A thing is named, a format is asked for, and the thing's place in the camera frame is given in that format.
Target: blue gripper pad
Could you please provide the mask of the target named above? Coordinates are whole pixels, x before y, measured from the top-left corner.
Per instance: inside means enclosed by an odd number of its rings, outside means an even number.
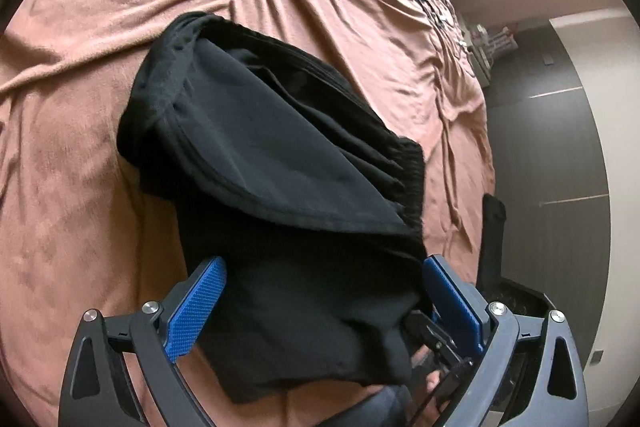
[[[191,287],[167,323],[164,351],[175,363],[190,352],[204,323],[218,302],[226,283],[226,265],[222,257],[213,259]]]
[[[422,265],[422,282],[442,322],[456,343],[458,353],[464,359],[476,359],[484,352],[482,325],[465,301],[462,288],[465,283],[455,274],[447,273],[441,266],[446,263],[439,255],[428,257]]]

